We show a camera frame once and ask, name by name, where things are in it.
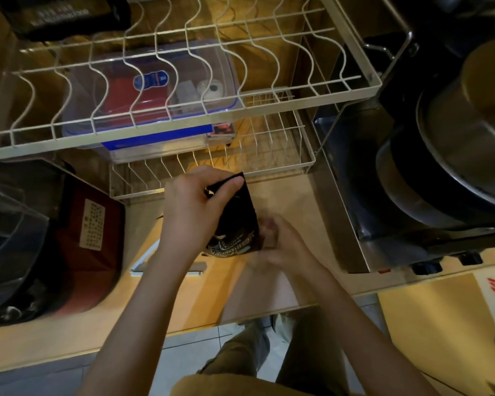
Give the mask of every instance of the person's left hand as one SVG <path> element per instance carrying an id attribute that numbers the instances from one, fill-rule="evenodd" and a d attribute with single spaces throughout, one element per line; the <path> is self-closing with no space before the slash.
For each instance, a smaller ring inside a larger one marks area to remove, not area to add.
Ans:
<path id="1" fill-rule="evenodd" d="M 192 264 L 209 243 L 225 205 L 242 187 L 244 178 L 228 180 L 210 199 L 204 189 L 231 175 L 232 172 L 201 165 L 167 183 L 159 249 L 162 253 Z"/>

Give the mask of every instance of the black pouch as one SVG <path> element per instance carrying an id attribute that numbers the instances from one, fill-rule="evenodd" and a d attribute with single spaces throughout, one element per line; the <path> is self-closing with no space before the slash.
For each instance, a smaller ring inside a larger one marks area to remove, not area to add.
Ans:
<path id="1" fill-rule="evenodd" d="M 127 0 L 0 0 L 0 10 L 17 37 L 32 42 L 130 27 Z"/>
<path id="2" fill-rule="evenodd" d="M 244 174 L 239 173 L 207 186 L 207 197 L 213 197 L 220 186 L 237 176 L 244 178 Z M 240 190 L 226 204 L 218 221 L 216 232 L 207 244 L 204 253 L 216 257 L 230 257 L 260 250 L 262 241 L 258 228 L 257 213 L 253 208 L 248 186 L 244 182 Z"/>

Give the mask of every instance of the tile floor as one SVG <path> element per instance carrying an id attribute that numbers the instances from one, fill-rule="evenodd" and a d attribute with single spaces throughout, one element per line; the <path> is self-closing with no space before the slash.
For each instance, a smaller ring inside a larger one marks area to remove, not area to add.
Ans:
<path id="1" fill-rule="evenodd" d="M 376 294 L 355 299 L 369 318 L 388 335 L 383 313 Z M 270 328 L 269 317 L 264 318 L 271 351 L 258 372 L 258 378 L 275 381 L 284 360 L 288 344 Z M 235 324 L 227 324 L 201 331 L 170 336 L 165 339 L 164 350 L 152 382 L 150 396 L 167 396 L 171 387 L 183 376 L 195 373 L 208 359 L 213 358 L 221 345 L 233 337 Z M 0 396 L 73 395 L 95 359 L 96 353 L 62 359 L 0 373 Z M 364 394 L 348 360 L 345 358 L 350 391 Z"/>

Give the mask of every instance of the transparent plastic lid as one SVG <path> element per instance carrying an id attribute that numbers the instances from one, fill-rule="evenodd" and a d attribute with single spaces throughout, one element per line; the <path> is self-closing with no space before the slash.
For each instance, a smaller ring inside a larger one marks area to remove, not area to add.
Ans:
<path id="1" fill-rule="evenodd" d="M 209 44 L 217 46 L 193 49 Z M 103 62 L 93 66 L 106 79 L 88 66 L 72 69 L 68 78 L 73 93 L 62 121 L 89 119 L 95 112 L 93 116 L 99 117 L 94 120 L 97 131 L 133 126 L 129 111 L 138 98 L 132 108 L 136 125 L 168 120 L 169 114 L 176 119 L 204 114 L 204 108 L 207 112 L 235 108 L 238 80 L 228 53 L 212 40 L 190 42 L 193 55 L 186 46 L 181 42 L 158 47 L 163 61 L 151 48 L 127 52 L 126 62 L 131 65 L 116 59 L 121 57 L 120 53 L 105 55 L 101 58 Z M 62 126 L 63 136 L 92 132 L 91 122 Z"/>

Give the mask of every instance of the white roll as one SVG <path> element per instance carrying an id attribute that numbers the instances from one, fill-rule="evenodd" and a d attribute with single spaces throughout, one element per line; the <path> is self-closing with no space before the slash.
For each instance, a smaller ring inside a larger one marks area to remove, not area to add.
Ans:
<path id="1" fill-rule="evenodd" d="M 208 80 L 201 81 L 198 83 L 196 87 L 196 91 L 201 96 L 204 94 L 207 85 L 209 84 Z M 224 85 L 218 79 L 213 79 L 211 81 L 211 85 L 209 86 L 209 90 L 204 94 L 204 100 L 215 100 L 224 97 Z"/>

